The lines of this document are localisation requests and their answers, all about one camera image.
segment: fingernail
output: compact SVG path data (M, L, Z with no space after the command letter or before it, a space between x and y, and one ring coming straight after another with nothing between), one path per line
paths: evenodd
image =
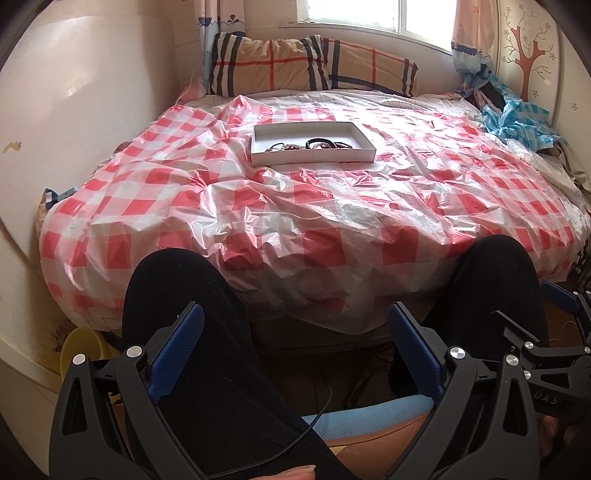
M277 475L278 478L288 477L288 476L296 476L302 475L304 473L312 473L316 468L316 465L304 465L292 468L291 470L286 470L285 472L281 472Z
M546 433L548 434L548 436L553 439L554 437L556 437L556 429L554 428L554 425L552 425L551 423L546 425Z

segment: red and white checkered bedspread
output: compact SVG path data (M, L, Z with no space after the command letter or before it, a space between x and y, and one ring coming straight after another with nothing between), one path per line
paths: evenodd
M375 162L252 167L254 125L309 120L353 121ZM215 114L167 110L49 211L40 249L78 325L120 328L135 266L181 247L253 308L362 333L396 296L441 286L492 233L518 239L540 278L564 278L580 242L554 189L466 118L237 97Z

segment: blue checkered cloth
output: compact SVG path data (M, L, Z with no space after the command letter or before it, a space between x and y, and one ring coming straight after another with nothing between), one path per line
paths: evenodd
M568 145L566 140L548 123L550 119L548 110L533 103L524 102L494 74L491 74L489 81L503 96L506 105L501 114L488 105L484 106L482 118L487 131L499 137L504 143L512 138L534 152L552 148L555 141Z

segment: blue gripper pad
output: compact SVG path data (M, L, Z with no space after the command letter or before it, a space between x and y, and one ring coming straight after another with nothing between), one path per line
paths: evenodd
M563 312L574 314L579 311L577 297L561 286L545 280L540 285L540 291L546 300L556 305Z
M402 355L422 395L439 403L443 396L443 367L407 314L398 305L388 309L388 333Z
M147 387L154 403L172 392L203 333L204 324L205 315L201 305L194 305L154 358Z

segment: knee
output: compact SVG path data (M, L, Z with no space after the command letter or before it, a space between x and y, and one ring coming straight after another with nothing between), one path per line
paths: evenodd
M530 256L517 240L508 235L492 235L478 240L473 249L484 258L531 263Z
M157 250L141 260L138 266L135 267L134 275L139 273L142 275L154 272L163 273L171 270L176 272L185 270L198 272L209 269L216 270L211 263L196 252L182 248L165 248Z

